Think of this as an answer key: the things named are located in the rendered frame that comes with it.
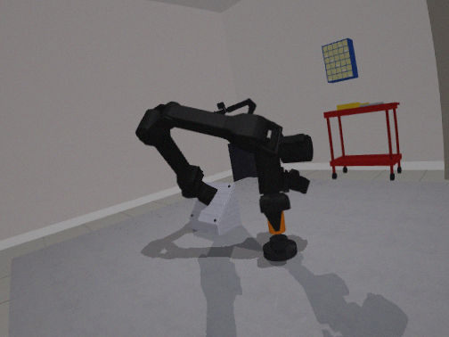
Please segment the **orange knob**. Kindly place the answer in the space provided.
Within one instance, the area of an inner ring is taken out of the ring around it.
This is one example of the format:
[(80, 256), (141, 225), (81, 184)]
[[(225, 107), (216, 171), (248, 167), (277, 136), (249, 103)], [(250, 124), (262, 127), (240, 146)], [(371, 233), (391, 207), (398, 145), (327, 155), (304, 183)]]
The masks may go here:
[(285, 218), (284, 218), (284, 212), (282, 212), (281, 230), (280, 230), (280, 231), (275, 231), (275, 230), (273, 230), (273, 227), (271, 226), (271, 224), (269, 223), (269, 221), (268, 221), (268, 219), (267, 219), (269, 232), (270, 232), (271, 234), (282, 234), (282, 233), (284, 233), (284, 232), (285, 232), (284, 221), (285, 221)]

